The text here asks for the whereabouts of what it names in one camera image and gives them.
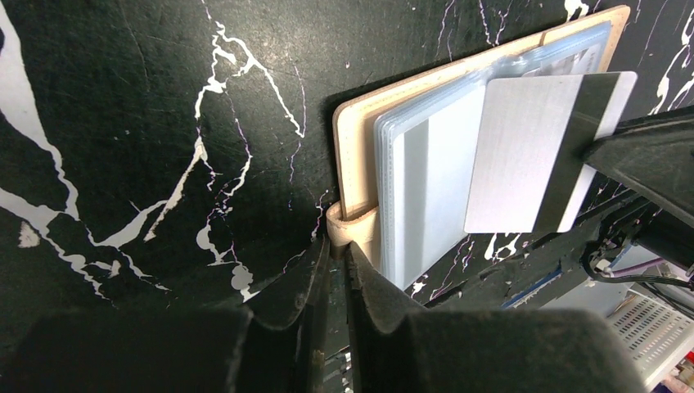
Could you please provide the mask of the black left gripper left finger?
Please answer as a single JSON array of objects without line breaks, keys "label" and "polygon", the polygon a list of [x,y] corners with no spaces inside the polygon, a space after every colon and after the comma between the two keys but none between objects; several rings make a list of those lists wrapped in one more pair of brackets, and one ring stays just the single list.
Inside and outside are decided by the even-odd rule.
[{"label": "black left gripper left finger", "polygon": [[320,392],[330,245],[239,306],[57,314],[36,322],[4,392]]}]

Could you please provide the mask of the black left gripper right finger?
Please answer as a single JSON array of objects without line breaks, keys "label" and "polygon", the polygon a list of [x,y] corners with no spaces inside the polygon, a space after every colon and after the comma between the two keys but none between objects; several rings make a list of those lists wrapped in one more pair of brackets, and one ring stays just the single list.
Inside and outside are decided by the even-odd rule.
[{"label": "black left gripper right finger", "polygon": [[428,309],[347,246],[356,392],[643,392],[605,319],[582,310]]}]

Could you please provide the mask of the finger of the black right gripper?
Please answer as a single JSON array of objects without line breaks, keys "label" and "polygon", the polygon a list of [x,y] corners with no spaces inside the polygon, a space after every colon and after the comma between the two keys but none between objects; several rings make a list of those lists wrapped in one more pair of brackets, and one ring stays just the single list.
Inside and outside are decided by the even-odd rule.
[{"label": "finger of the black right gripper", "polygon": [[693,107],[623,121],[582,160],[693,225]]}]

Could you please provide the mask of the beige leather card holder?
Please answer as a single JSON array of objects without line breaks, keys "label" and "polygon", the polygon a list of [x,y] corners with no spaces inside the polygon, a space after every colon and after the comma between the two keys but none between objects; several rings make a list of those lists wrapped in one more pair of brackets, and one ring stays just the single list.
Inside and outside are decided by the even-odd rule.
[{"label": "beige leather card holder", "polygon": [[396,287],[418,280],[466,238],[488,82],[604,71],[630,13],[619,5],[568,20],[341,104],[332,121],[341,199],[326,213],[334,255],[356,244]]}]

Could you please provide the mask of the silver card with black stripe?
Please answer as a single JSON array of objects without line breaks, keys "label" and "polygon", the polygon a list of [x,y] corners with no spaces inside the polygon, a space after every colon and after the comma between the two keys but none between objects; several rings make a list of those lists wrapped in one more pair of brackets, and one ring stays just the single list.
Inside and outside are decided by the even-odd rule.
[{"label": "silver card with black stripe", "polygon": [[480,127],[483,83],[450,84],[392,110],[394,256],[404,289],[466,232],[464,221]]}]

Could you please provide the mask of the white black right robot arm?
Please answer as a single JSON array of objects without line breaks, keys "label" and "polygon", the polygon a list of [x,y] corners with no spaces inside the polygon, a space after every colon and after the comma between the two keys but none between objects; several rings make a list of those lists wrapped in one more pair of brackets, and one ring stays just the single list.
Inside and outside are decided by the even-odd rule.
[{"label": "white black right robot arm", "polygon": [[[579,259],[599,282],[652,283],[693,288],[693,108],[628,120],[615,135],[601,138],[583,154],[586,164],[636,194],[601,223],[597,240]],[[633,242],[676,264],[687,280],[653,275],[606,275],[597,262]]]}]

